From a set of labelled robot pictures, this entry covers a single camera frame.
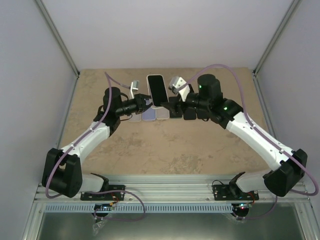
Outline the lavender phone case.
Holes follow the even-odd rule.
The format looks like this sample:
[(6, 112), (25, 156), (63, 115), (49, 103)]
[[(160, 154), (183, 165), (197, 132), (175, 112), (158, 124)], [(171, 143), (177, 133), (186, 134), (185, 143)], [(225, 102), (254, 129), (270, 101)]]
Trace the lavender phone case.
[(156, 120), (156, 110), (153, 108), (149, 108), (145, 112), (142, 113), (142, 120), (145, 122), (155, 121)]

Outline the white case of front phone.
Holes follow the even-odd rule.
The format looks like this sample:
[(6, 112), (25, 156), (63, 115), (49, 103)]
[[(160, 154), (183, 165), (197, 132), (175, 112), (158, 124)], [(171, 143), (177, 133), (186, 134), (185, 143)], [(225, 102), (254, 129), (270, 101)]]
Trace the white case of front phone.
[(133, 113), (132, 117), (128, 120), (129, 122), (132, 123), (137, 123), (140, 122), (142, 120), (142, 114), (137, 114), (137, 113)]

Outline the blue phone black screen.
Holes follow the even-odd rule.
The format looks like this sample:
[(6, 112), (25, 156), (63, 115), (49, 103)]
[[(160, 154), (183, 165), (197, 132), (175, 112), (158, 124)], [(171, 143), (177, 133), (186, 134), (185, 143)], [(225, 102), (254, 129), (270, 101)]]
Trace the blue phone black screen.
[(169, 113), (170, 119), (181, 119), (182, 117), (183, 117), (183, 115), (181, 113), (175, 113), (175, 112)]

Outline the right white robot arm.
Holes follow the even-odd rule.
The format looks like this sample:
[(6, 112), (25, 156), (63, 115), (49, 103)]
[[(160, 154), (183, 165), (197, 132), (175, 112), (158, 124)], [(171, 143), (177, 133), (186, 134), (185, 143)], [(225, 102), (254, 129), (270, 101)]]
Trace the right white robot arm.
[(278, 197), (292, 191), (305, 172), (308, 155), (302, 149), (292, 150), (258, 126), (235, 101), (223, 96), (220, 81), (212, 74), (197, 79), (198, 92), (182, 77), (174, 76), (169, 90), (178, 97), (163, 107), (175, 114), (187, 110), (201, 111), (208, 120), (236, 135), (248, 144), (268, 165), (266, 171), (238, 173), (229, 182), (229, 193), (236, 200), (248, 192), (269, 190)]

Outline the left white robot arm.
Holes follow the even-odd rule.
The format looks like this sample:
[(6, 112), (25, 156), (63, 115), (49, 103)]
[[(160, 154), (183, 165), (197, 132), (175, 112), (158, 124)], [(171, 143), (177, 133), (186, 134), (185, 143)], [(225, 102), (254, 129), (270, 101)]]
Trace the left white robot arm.
[(125, 94), (117, 87), (105, 90), (103, 104), (89, 128), (70, 144), (61, 149), (52, 148), (46, 155), (42, 186), (46, 197), (53, 198), (49, 191), (73, 198), (78, 193), (92, 193), (97, 199), (108, 197), (109, 181), (96, 173), (85, 174), (82, 164), (88, 155), (107, 140), (121, 124), (122, 116), (141, 114), (151, 107), (151, 96), (135, 94), (132, 99), (122, 99)]

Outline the left controller board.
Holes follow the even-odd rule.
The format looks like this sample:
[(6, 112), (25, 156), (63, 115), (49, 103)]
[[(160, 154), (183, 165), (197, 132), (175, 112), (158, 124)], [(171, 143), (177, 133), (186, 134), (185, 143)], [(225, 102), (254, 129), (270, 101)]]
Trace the left controller board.
[(96, 204), (94, 206), (95, 212), (110, 212), (116, 208), (117, 204), (115, 202), (111, 203), (103, 203), (103, 204)]

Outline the controller board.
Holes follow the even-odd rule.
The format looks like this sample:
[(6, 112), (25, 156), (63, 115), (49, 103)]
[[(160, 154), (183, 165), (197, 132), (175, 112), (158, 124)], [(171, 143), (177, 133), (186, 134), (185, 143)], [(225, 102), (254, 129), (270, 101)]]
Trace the controller board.
[(95, 212), (110, 212), (116, 208), (117, 204), (115, 202), (111, 203), (103, 203), (103, 204), (96, 204), (94, 206)]
[(239, 203), (239, 204), (236, 204), (235, 207), (234, 207), (234, 211), (236, 213), (248, 213), (249, 212), (249, 209), (252, 207), (252, 203), (251, 202), (248, 202), (248, 203)]

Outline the right controller board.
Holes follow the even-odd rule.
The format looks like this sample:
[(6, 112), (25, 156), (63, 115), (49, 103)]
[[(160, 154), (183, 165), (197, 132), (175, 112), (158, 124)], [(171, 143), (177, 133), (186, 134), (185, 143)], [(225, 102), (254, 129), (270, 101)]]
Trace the right controller board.
[(252, 203), (251, 202), (248, 202), (248, 203), (239, 203), (239, 204), (236, 204), (235, 207), (234, 207), (234, 211), (236, 213), (248, 213), (249, 212), (249, 209), (252, 207)]

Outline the clear plastic bag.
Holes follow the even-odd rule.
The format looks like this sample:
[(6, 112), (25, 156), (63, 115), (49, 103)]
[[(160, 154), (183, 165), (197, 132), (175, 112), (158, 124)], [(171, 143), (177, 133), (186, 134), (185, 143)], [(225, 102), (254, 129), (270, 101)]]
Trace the clear plastic bag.
[(92, 225), (92, 235), (96, 236), (99, 231), (105, 226), (105, 221), (100, 218), (95, 218)]

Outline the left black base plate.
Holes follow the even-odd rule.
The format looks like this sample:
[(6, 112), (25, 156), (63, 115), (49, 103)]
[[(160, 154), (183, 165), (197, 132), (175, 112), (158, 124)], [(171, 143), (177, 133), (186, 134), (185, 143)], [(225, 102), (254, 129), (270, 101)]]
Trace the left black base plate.
[(110, 201), (110, 202), (121, 202), (125, 198), (125, 193), (120, 190), (125, 190), (125, 185), (109, 185), (107, 191), (111, 193), (105, 194), (91, 194), (91, 193), (82, 193), (80, 196), (81, 201)]

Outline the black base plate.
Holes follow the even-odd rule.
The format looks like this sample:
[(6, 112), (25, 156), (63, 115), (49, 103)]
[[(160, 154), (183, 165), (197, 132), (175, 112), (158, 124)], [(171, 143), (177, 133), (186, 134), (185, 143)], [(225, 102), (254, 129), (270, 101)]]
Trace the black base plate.
[(213, 184), (211, 188), (216, 201), (257, 201), (260, 199), (259, 194), (254, 191), (243, 192), (238, 187), (233, 188), (228, 184)]
[(125, 190), (125, 185), (109, 185), (107, 191), (111, 193), (105, 194), (91, 194), (91, 193), (82, 193), (80, 196), (81, 201), (110, 201), (110, 202), (121, 202), (125, 198), (125, 193), (120, 190)]

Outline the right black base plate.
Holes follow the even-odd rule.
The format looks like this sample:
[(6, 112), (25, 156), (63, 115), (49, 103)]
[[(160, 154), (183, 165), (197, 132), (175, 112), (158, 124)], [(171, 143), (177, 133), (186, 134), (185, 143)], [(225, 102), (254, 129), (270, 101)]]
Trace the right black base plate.
[(243, 192), (238, 187), (233, 188), (228, 184), (213, 184), (211, 188), (216, 201), (257, 201), (260, 199), (259, 194), (254, 191)]

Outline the left aluminium corner post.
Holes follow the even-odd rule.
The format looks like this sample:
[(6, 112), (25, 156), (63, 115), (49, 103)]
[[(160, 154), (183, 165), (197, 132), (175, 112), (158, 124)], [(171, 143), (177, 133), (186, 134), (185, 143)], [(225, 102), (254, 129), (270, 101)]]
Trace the left aluminium corner post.
[(58, 28), (56, 27), (47, 7), (45, 6), (42, 0), (34, 0), (36, 7), (38, 8), (40, 14), (42, 15), (45, 23), (47, 24), (50, 32), (52, 33), (55, 41), (57, 42), (60, 50), (62, 51), (66, 61), (68, 62), (70, 68), (72, 69), (73, 73), (75, 74), (76, 78), (80, 76), (80, 71), (77, 68), (66, 44), (64, 43), (63, 38), (61, 37)]

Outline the aluminium corner post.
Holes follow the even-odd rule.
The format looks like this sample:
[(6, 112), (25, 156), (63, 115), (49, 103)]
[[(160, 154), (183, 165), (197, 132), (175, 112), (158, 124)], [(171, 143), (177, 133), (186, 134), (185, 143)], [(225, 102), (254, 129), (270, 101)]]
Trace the aluminium corner post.
[(77, 68), (66, 44), (64, 43), (63, 38), (61, 37), (58, 28), (56, 27), (47, 7), (45, 6), (42, 0), (34, 0), (36, 7), (38, 8), (40, 14), (42, 15), (45, 23), (47, 24), (50, 32), (52, 33), (55, 41), (57, 42), (60, 50), (62, 51), (66, 61), (68, 62), (70, 68), (72, 69), (73, 73), (75, 74), (76, 78), (80, 76), (80, 71)]
[(281, 38), (282, 34), (284, 33), (286, 27), (288, 26), (289, 22), (291, 21), (292, 17), (294, 16), (295, 12), (299, 8), (302, 0), (292, 0), (288, 9), (286, 10), (284, 16), (282, 17), (278, 27), (276, 28), (274, 34), (272, 35), (267, 47), (265, 48), (262, 56), (260, 57), (257, 65), (253, 69), (252, 73), (256, 77), (259, 74), (259, 71), (262, 69), (264, 63), (266, 62), (268, 56), (276, 46), (277, 42)]

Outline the aluminium rail frame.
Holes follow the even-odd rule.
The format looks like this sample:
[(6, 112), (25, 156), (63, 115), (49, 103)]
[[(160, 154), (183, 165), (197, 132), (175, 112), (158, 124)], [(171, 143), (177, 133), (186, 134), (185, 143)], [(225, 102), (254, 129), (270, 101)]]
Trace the aluminium rail frame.
[[(235, 101), (249, 116), (243, 101), (243, 88), (233, 84), (238, 77), (223, 71), (211, 75), (219, 80), (223, 97)], [(118, 88), (104, 73), (92, 79), (80, 76), (62, 140), (55, 149), (62, 149), (89, 128), (98, 108), (103, 105), (106, 89), (110, 87)], [(120, 91), (125, 94), (122, 100), (131, 99), (128, 90)], [(125, 193), (124, 200), (119, 203), (214, 201), (212, 185), (215, 181), (228, 185), (241, 172), (256, 173), (269, 169), (267, 163), (247, 143), (209, 119), (184, 120), (182, 117), (129, 122), (125, 115), (120, 120), (117, 130), (100, 143), (81, 166), (85, 174), (107, 178), (107, 191), (103, 194), (112, 192), (108, 191), (109, 185), (125, 185), (125, 190), (120, 190)], [(289, 147), (282, 140), (276, 140)], [(304, 147), (289, 148), (306, 152)], [(306, 166), (301, 168), (303, 177), (308, 175)], [(269, 190), (254, 192), (259, 194), (260, 200), (306, 198), (310, 192), (303, 188), (303, 177), (284, 197), (276, 196)], [(47, 198), (41, 180), (35, 200), (81, 201), (82, 193), (72, 198), (64, 195), (55, 197), (56, 192), (50, 190), (53, 198)]]

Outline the right aluminium corner post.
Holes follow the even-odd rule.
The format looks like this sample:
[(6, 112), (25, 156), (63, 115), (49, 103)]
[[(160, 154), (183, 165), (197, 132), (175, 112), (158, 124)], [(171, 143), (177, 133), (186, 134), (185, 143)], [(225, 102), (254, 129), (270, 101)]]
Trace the right aluminium corner post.
[(253, 69), (252, 73), (256, 77), (259, 74), (259, 71), (262, 69), (264, 63), (266, 62), (268, 56), (276, 46), (277, 42), (281, 38), (282, 34), (284, 33), (286, 27), (288, 26), (289, 22), (291, 21), (292, 17), (294, 16), (295, 12), (299, 8), (302, 0), (292, 0), (288, 9), (286, 10), (284, 16), (282, 17), (278, 27), (276, 28), (274, 34), (272, 35), (267, 47), (265, 48), (262, 56), (260, 57), (257, 65)]

